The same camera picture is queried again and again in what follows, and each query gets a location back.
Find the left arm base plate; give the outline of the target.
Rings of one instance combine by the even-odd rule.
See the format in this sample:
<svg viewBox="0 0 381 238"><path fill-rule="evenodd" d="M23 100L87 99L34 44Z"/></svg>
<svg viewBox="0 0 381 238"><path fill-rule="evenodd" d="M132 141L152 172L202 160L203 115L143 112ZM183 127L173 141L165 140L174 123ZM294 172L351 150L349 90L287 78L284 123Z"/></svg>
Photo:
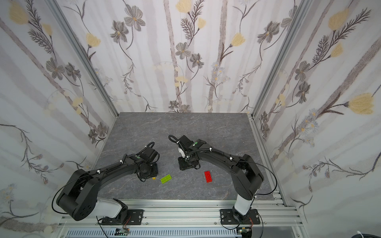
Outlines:
<svg viewBox="0 0 381 238"><path fill-rule="evenodd" d="M116 225L141 225L144 215L143 209L132 209L121 211L115 218L103 217L100 219L99 223L106 226L116 226Z"/></svg>

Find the red lego brick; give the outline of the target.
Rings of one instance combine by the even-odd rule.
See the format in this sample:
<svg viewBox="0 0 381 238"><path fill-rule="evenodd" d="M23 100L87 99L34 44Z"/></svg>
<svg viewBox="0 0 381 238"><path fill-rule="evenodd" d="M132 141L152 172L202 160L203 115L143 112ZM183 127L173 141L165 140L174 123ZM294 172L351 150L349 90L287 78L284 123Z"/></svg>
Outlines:
<svg viewBox="0 0 381 238"><path fill-rule="evenodd" d="M204 172L204 176L205 176L205 180L206 180L207 183L212 182L212 177L211 177L210 171L205 171Z"/></svg>

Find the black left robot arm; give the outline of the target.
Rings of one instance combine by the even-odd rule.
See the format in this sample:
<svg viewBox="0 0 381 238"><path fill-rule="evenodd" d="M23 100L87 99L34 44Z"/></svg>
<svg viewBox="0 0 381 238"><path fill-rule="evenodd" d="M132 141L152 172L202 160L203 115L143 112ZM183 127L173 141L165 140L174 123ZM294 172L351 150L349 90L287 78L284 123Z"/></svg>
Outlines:
<svg viewBox="0 0 381 238"><path fill-rule="evenodd" d="M75 221L93 216L103 216L126 222L129 218L128 206L119 199L102 199L98 193L105 186L128 175L137 175L140 182L158 175L157 161L160 154L138 153L124 155L123 159L106 167L75 171L69 181L56 193L53 201L66 215Z"/></svg>

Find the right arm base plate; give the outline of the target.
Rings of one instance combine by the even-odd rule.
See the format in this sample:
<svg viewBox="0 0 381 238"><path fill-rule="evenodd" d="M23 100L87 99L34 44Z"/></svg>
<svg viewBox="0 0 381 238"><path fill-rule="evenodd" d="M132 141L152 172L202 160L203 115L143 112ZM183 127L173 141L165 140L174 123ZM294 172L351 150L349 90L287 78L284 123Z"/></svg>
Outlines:
<svg viewBox="0 0 381 238"><path fill-rule="evenodd" d="M246 215L233 209L220 209L219 213L222 225L260 225L262 223L257 209L251 209Z"/></svg>

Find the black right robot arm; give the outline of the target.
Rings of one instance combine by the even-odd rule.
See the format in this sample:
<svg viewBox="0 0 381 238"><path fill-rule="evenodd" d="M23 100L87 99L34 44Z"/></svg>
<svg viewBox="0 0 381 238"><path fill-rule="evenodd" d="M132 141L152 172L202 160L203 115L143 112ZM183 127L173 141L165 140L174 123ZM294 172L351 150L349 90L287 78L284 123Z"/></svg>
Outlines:
<svg viewBox="0 0 381 238"><path fill-rule="evenodd" d="M242 220L249 215L256 195L265 181L259 166L265 166L256 163L247 154L229 154L200 139L191 141L185 135L180 138L169 135L168 139L178 146L181 154L178 158L180 170L200 169L200 161L205 161L226 171L237 192L237 199L232 208L234 216L237 220Z"/></svg>

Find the lime green lego brick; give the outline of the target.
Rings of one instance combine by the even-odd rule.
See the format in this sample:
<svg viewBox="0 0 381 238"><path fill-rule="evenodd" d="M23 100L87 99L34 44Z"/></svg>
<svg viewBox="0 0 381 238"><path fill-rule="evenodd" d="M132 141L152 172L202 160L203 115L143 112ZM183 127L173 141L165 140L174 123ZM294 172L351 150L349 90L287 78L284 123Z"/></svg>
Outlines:
<svg viewBox="0 0 381 238"><path fill-rule="evenodd" d="M165 184L167 183L168 181L170 181L172 179L172 176L171 175L166 175L164 176L163 178L160 179L161 183L162 184Z"/></svg>

